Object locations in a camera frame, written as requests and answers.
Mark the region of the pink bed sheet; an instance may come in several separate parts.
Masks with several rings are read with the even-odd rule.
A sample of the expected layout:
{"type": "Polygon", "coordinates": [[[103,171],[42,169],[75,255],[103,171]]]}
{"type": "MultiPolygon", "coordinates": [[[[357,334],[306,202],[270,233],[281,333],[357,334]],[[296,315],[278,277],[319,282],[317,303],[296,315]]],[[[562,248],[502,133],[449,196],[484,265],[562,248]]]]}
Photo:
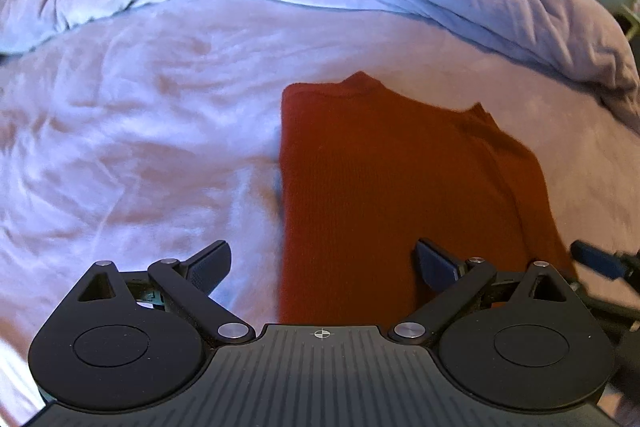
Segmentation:
{"type": "Polygon", "coordinates": [[[562,239],[639,246],[639,139],[588,90],[424,18],[271,0],[169,0],[1,63],[1,421],[42,406],[29,343],[98,260],[124,271],[224,239],[218,303],[277,317],[280,102],[366,72],[484,106],[537,156],[562,239]]]}

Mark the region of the red knit sweater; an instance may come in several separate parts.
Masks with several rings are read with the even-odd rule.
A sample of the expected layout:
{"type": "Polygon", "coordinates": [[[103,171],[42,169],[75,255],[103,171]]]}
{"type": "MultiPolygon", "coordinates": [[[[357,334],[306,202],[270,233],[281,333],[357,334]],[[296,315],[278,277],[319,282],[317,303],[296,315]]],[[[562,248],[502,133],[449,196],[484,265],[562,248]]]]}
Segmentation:
{"type": "Polygon", "coordinates": [[[414,247],[575,273],[539,161],[483,106],[426,105],[362,72],[282,95],[279,319],[391,329],[433,297],[414,247]]]}

